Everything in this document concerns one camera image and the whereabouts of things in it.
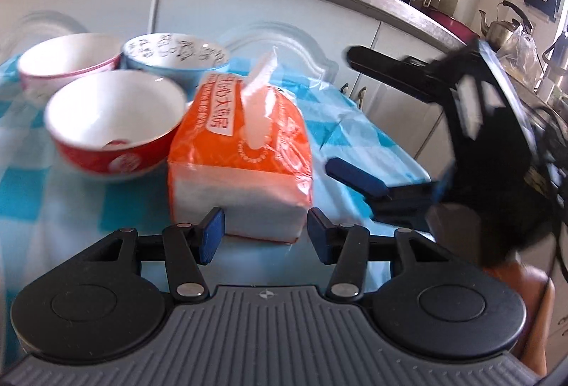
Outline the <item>person's hand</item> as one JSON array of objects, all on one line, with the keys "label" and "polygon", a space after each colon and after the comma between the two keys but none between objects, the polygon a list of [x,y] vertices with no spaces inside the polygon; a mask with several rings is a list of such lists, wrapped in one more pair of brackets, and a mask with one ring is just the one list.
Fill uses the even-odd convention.
[{"label": "person's hand", "polygon": [[526,322],[511,352],[536,374],[546,375],[546,345],[556,298],[553,281],[546,272],[523,263],[519,258],[483,270],[506,283],[523,299]]}]

